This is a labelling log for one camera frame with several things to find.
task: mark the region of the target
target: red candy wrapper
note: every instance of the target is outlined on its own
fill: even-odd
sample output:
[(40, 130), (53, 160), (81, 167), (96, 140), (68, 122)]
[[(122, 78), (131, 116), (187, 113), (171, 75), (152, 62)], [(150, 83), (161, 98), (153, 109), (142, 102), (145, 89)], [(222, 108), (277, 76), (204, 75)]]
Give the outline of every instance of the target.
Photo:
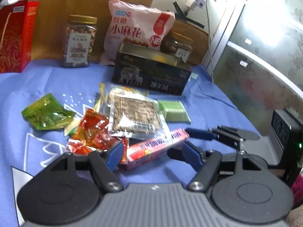
[(143, 163), (146, 163), (158, 157), (168, 149), (179, 145), (189, 138), (189, 134), (183, 129), (174, 130), (169, 138), (154, 138), (130, 146), (127, 149), (128, 164), (127, 170), (133, 169)]
[(67, 149), (72, 153), (83, 155), (97, 149), (109, 149), (121, 140), (107, 133), (108, 124), (109, 119), (106, 115), (88, 109), (75, 135), (69, 139)]

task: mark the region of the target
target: green package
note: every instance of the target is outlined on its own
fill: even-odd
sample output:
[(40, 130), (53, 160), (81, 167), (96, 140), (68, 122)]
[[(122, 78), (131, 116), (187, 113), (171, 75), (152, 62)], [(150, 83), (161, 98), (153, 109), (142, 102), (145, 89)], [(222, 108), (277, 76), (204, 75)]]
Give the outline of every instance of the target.
[(65, 126), (64, 127), (64, 136), (69, 135), (70, 137), (72, 137), (75, 134), (81, 120), (82, 119), (80, 119), (80, 118), (74, 118), (67, 126)]
[(75, 115), (74, 112), (64, 109), (50, 93), (35, 101), (21, 113), (37, 130), (63, 128), (73, 120)]
[(166, 122), (190, 123), (190, 118), (180, 101), (158, 101)]

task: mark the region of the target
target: red logo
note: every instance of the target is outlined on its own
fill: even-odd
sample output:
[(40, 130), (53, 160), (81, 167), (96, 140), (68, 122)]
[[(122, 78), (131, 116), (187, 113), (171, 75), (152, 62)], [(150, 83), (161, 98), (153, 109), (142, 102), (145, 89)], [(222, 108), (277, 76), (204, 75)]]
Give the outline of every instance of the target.
[(162, 41), (162, 39), (158, 35), (153, 35), (151, 37), (150, 43), (153, 47), (158, 47), (158, 46), (160, 46), (161, 41)]
[(158, 35), (163, 34), (164, 32), (164, 26), (166, 24), (166, 22), (168, 21), (168, 19), (171, 16), (167, 13), (161, 13), (161, 15), (159, 16), (159, 18), (156, 20), (156, 23), (154, 25), (154, 32)]

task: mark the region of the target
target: orange candy wrapper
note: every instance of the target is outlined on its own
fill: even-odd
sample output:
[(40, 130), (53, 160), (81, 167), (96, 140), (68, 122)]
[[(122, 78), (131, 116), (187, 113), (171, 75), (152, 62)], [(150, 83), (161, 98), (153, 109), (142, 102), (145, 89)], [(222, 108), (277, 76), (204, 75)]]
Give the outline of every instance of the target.
[(108, 123), (109, 118), (106, 115), (88, 109), (75, 135), (69, 139), (67, 149), (72, 153), (88, 155), (94, 150), (106, 150), (121, 142), (108, 134)]

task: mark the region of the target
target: barcode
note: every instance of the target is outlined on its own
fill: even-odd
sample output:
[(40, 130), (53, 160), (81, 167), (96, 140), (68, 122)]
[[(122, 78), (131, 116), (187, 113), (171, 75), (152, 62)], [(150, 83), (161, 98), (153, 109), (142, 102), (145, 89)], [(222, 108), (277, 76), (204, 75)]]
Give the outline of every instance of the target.
[(153, 132), (155, 130), (155, 127), (148, 123), (134, 121), (134, 125), (131, 127), (131, 129)]

